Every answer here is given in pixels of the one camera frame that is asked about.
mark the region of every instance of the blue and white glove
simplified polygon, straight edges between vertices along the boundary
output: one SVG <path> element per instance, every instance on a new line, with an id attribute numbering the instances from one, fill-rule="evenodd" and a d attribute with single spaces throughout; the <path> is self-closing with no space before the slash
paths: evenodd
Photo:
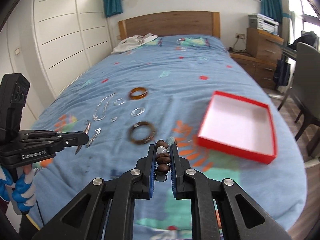
<path id="1" fill-rule="evenodd" d="M 12 198 L 17 202 L 18 208 L 22 212 L 26 212 L 36 203 L 36 187 L 34 183 L 32 183 L 34 172 L 31 166 L 25 166 L 23 171 L 24 173 L 17 182 L 14 183 L 9 171 L 0 166 L 0 198 L 9 202 L 10 198 L 6 190 L 6 185 L 15 188 L 12 192 Z"/>

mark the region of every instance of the bed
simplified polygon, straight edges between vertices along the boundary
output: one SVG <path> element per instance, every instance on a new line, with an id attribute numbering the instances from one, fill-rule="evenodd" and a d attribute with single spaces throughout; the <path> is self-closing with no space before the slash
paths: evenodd
<path id="1" fill-rule="evenodd" d="M 157 129 L 155 140 L 178 140 L 180 155 L 196 170 L 216 180 L 232 178 L 284 229 L 299 217 L 306 200 L 303 160 L 284 119 L 257 83 L 229 56 L 220 36 L 217 12 L 179 11 L 145 15 L 119 22 L 121 38 L 154 33 L 159 37 L 138 49 L 112 55 L 84 73 L 47 108 L 34 129 L 62 132 L 84 130 L 86 120 L 101 128 L 93 144 L 66 148 L 35 176 L 36 195 L 48 222 L 92 179 L 117 178 L 147 155 L 148 144 L 129 141 L 128 129 L 148 121 Z M 145 87 L 149 94 L 130 100 L 128 93 Z M 212 92 L 221 90 L 269 104 L 276 127 L 278 157 L 265 165 L 197 146 L 196 134 Z M 93 121 L 98 103 L 116 93 L 106 116 Z M 124 98 L 122 105 L 113 102 Z M 131 117 L 132 110 L 145 111 Z M 135 136 L 143 138 L 141 129 Z M 29 218 L 42 227 L 39 212 Z M 155 182 L 154 197 L 137 200 L 133 239 L 191 239 L 190 201 L 175 200 L 171 181 Z"/>

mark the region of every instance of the ring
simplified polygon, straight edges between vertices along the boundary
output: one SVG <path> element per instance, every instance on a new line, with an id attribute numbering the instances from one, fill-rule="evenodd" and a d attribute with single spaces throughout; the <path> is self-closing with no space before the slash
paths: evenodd
<path id="1" fill-rule="evenodd" d="M 119 105 L 122 105 L 124 103 L 125 103 L 125 99 L 124 98 L 119 98 L 119 99 L 117 99 L 116 101 L 113 102 L 113 104 L 115 106 L 119 106 Z"/>
<path id="2" fill-rule="evenodd" d="M 140 95 L 137 95 L 137 96 L 133 96 L 132 94 L 134 92 L 137 92 L 137 91 L 141 91 L 142 94 Z M 145 88 L 142 88 L 142 87 L 139 87 L 139 88 L 134 88 L 132 89 L 130 92 L 129 92 L 129 97 L 132 99 L 132 100 L 138 100 L 138 99 L 141 99 L 141 98 L 145 98 L 148 94 L 148 91 L 145 89 Z"/>
<path id="3" fill-rule="evenodd" d="M 144 108 L 143 107 L 139 107 L 139 108 L 136 108 L 134 109 L 132 112 L 131 112 L 131 117 L 134 117 L 134 116 L 138 116 L 140 114 L 142 114 L 144 112 Z"/>
<path id="4" fill-rule="evenodd" d="M 142 140 L 135 140 L 133 137 L 132 137 L 132 133 L 134 131 L 134 129 L 140 127 L 140 126 L 147 126 L 149 127 L 150 129 L 150 134 L 147 138 L 144 138 Z M 154 127 L 153 124 L 149 123 L 149 122 L 138 122 L 138 123 L 135 123 L 130 129 L 129 129 L 129 134 L 128 134 L 128 137 L 129 137 L 129 140 L 132 141 L 133 143 L 135 144 L 138 144 L 138 145 L 141 145 L 141 144 L 144 144 L 144 143 L 148 143 L 149 141 L 151 141 L 153 139 L 153 137 L 156 135 L 156 128 Z"/>

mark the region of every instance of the amber bangle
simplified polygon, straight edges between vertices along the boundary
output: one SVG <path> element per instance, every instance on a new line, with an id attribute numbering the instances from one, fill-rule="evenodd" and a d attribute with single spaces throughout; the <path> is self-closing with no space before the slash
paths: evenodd
<path id="1" fill-rule="evenodd" d="M 140 95 L 137 95 L 137 96 L 133 96 L 132 94 L 134 92 L 137 92 L 137 91 L 141 91 L 142 94 Z M 148 91 L 145 89 L 145 88 L 142 88 L 142 87 L 139 87 L 139 88 L 134 88 L 132 89 L 130 92 L 129 92 L 129 97 L 132 99 L 132 100 L 138 100 L 138 99 L 141 99 L 141 98 L 145 98 L 148 94 Z"/>
<path id="2" fill-rule="evenodd" d="M 149 129 L 150 129 L 150 134 L 147 138 L 144 138 L 142 140 L 135 140 L 133 137 L 132 137 L 132 133 L 134 131 L 134 129 L 140 127 L 140 126 L 148 126 Z M 135 123 L 130 129 L 129 129 L 129 140 L 132 141 L 133 143 L 135 144 L 144 144 L 144 143 L 148 143 L 149 141 L 151 141 L 153 139 L 153 137 L 155 136 L 156 134 L 156 128 L 154 127 L 153 124 L 149 123 L 149 122 L 138 122 L 138 123 Z"/>

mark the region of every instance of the necklace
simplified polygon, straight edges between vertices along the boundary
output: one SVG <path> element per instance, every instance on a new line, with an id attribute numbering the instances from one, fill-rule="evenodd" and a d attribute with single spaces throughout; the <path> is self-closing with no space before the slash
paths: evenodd
<path id="1" fill-rule="evenodd" d="M 96 107 L 96 109 L 95 109 L 95 111 L 94 111 L 94 113 L 93 113 L 93 116 L 92 116 L 92 119 L 93 119 L 94 121 L 100 121 L 100 120 L 102 120 L 103 118 L 105 118 L 105 116 L 106 116 L 106 110 L 107 110 L 109 101 L 115 96 L 115 94 L 116 94 L 116 93 L 113 93 L 113 94 L 107 96 L 106 98 L 103 98 L 103 100 L 100 101 L 100 103 L 97 105 L 97 107 Z M 98 111 L 99 107 L 101 106 L 101 103 L 102 103 L 105 99 L 107 99 L 107 98 L 109 98 L 109 100 L 105 103 L 105 105 L 104 105 L 104 107 L 103 107 L 102 117 L 101 117 L 101 118 L 98 118 L 98 116 L 97 116 L 97 111 Z"/>

